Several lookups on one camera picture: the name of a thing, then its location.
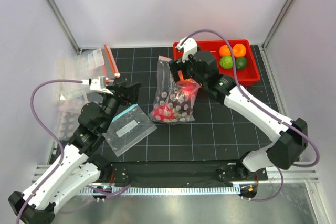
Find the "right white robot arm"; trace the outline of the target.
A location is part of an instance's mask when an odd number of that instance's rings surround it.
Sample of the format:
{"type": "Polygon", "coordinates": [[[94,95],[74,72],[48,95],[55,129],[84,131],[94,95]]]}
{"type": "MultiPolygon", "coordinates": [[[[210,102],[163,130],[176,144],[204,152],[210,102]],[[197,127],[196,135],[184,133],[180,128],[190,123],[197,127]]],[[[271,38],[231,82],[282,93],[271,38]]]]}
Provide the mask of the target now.
{"type": "Polygon", "coordinates": [[[279,114],[238,84],[232,77],[221,74],[216,59],[209,51],[198,51],[182,59],[169,61],[170,71],[176,82],[180,74],[196,81],[208,96],[255,124],[271,140],[271,144],[244,154],[236,167],[239,178],[248,180],[255,172],[276,166],[288,170],[307,148],[302,137],[307,124],[302,119],[293,121],[279,114]]]}

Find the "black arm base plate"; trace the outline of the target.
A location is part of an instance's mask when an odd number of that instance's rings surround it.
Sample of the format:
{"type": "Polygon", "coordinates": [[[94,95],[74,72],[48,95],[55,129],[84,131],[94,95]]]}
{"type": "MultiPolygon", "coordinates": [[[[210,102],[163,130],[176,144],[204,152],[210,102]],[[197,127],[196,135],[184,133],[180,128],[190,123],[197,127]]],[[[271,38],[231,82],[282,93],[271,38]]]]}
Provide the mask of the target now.
{"type": "Polygon", "coordinates": [[[117,185],[132,183],[138,187],[183,187],[187,183],[267,179],[264,168],[250,172],[235,161],[109,162],[101,158],[94,164],[101,172],[99,181],[112,180],[117,185]]]}

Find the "pink dragon fruit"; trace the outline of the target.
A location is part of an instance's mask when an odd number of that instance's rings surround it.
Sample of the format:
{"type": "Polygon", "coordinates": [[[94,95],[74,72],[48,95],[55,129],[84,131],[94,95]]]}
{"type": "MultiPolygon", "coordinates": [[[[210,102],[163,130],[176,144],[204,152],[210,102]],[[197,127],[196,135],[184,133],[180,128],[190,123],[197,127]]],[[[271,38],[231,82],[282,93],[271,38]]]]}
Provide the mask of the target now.
{"type": "Polygon", "coordinates": [[[153,119],[160,123],[175,123],[182,117],[181,112],[168,106],[159,106],[152,111],[153,119]]]}

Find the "red apple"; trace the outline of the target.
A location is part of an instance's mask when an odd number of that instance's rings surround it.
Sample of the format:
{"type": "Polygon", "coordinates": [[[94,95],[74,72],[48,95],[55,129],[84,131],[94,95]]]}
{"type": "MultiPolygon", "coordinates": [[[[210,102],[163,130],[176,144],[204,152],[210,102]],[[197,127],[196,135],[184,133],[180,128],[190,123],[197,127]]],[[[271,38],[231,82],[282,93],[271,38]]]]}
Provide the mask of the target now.
{"type": "Polygon", "coordinates": [[[197,83],[190,81],[181,81],[178,83],[180,86],[181,92],[184,96],[188,98],[196,98],[200,86],[197,83]]]}

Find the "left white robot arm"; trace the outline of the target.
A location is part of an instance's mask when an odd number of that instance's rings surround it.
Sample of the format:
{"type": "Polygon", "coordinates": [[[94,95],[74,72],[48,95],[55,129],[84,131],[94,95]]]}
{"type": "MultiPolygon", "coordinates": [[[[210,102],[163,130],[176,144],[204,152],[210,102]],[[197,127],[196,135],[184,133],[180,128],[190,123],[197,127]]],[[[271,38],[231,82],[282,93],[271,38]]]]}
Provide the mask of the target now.
{"type": "Polygon", "coordinates": [[[80,83],[99,93],[102,103],[89,102],[81,108],[79,126],[66,146],[51,133],[60,155],[30,187],[8,198],[16,223],[51,223],[76,193],[93,182],[106,182],[113,174],[112,163],[95,152],[105,140],[118,108],[137,103],[141,84],[111,83],[104,76],[80,83]]]}

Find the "pink-dotted zip bag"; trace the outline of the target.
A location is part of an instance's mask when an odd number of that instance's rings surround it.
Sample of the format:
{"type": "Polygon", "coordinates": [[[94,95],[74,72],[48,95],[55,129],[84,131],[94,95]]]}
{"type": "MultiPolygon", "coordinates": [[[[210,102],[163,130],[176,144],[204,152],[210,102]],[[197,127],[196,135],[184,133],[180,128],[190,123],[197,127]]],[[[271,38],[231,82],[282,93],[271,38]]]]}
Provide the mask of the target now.
{"type": "MultiPolygon", "coordinates": [[[[179,82],[175,82],[170,72],[168,57],[159,56],[156,71],[157,90],[154,96],[153,109],[159,106],[168,106],[169,108],[175,108],[181,112],[182,117],[178,122],[166,123],[166,124],[182,124],[194,121],[193,108],[196,98],[188,98],[181,92],[179,82]]],[[[153,119],[152,111],[150,113],[150,119],[153,119]]]]}

